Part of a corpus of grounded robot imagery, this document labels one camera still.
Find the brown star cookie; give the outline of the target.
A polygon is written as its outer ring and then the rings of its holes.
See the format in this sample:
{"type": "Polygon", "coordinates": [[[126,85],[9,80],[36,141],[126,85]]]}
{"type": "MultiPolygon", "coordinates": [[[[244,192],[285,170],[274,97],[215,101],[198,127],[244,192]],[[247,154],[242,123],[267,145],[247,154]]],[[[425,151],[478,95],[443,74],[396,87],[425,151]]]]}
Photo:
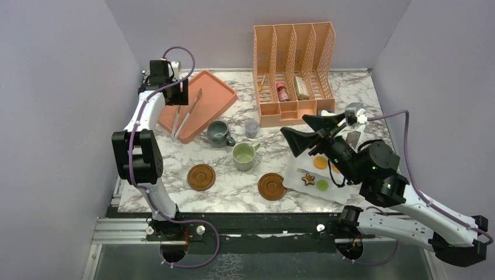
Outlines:
{"type": "Polygon", "coordinates": [[[304,186],[314,186],[315,185],[315,176],[312,176],[309,173],[306,173],[301,180],[304,182],[304,186]]]}

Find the green macaron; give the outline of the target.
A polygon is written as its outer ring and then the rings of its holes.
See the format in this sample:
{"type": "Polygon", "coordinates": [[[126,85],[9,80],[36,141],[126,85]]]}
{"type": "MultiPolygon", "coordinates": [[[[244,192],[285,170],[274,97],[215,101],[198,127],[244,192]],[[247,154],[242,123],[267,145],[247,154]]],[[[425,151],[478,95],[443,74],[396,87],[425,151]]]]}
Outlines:
{"type": "Polygon", "coordinates": [[[319,191],[326,191],[329,188],[329,183],[326,180],[319,180],[316,182],[316,188],[319,191]]]}

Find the light green ceramic mug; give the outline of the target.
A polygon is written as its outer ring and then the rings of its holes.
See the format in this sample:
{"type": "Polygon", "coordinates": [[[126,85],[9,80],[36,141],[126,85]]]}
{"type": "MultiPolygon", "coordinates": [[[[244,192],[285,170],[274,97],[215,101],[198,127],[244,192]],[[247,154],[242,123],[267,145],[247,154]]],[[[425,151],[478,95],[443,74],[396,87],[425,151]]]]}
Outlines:
{"type": "Polygon", "coordinates": [[[256,152],[259,148],[259,140],[237,143],[232,150],[234,166],[243,172],[250,170],[254,165],[256,152]]]}

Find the dark blue-green ceramic mug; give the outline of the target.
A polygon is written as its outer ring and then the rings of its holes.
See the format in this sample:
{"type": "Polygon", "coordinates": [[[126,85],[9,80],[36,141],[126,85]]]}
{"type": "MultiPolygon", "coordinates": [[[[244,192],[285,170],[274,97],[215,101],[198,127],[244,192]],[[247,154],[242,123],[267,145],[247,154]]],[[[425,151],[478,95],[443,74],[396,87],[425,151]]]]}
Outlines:
{"type": "Polygon", "coordinates": [[[210,145],[216,148],[236,145],[236,141],[231,137],[228,124],[220,120],[213,121],[208,126],[207,137],[210,145]]]}

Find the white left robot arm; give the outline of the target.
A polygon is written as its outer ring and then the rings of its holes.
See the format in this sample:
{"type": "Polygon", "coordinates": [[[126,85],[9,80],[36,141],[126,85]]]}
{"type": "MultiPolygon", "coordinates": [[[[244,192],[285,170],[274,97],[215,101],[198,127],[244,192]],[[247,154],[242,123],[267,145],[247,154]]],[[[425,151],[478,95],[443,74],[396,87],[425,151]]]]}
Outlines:
{"type": "Polygon", "coordinates": [[[198,212],[301,212],[294,200],[270,202],[258,191],[263,175],[288,170],[291,152],[280,132],[268,134],[247,171],[234,166],[233,148],[215,148],[206,141],[175,144],[159,140],[158,116],[166,105],[160,90],[138,95],[131,121],[111,141],[118,175],[148,204],[155,220],[163,221],[168,239],[183,234],[180,211],[198,212]]]}

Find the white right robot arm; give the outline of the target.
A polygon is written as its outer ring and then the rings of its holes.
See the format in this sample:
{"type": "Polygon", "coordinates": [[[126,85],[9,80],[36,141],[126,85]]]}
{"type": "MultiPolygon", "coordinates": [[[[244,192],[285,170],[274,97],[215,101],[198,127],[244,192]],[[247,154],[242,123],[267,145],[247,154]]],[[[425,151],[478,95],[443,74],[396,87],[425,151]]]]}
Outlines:
{"type": "MultiPolygon", "coordinates": [[[[149,78],[140,87],[142,102],[128,145],[128,170],[130,183],[143,190],[154,213],[175,223],[176,204],[167,194],[154,194],[161,183],[163,163],[154,129],[145,125],[146,121],[152,125],[157,123],[152,117],[154,111],[161,112],[167,105],[185,106],[189,102],[188,78],[169,73],[169,65],[164,58],[152,60],[149,78]],[[134,140],[139,141],[142,155],[134,154],[134,140]]],[[[325,155],[349,184],[361,184],[360,193],[367,201],[378,207],[399,208],[424,223],[432,230],[424,244],[443,262],[468,267],[486,259],[487,244],[478,240],[478,236],[487,235],[487,220],[483,216],[464,216],[436,205],[416,188],[412,178],[397,173],[399,157],[382,141],[356,151],[341,137],[344,128],[361,122],[362,117],[349,117],[345,113],[305,114],[302,119],[311,132],[289,127],[281,129],[294,156],[302,152],[325,155]]]]}

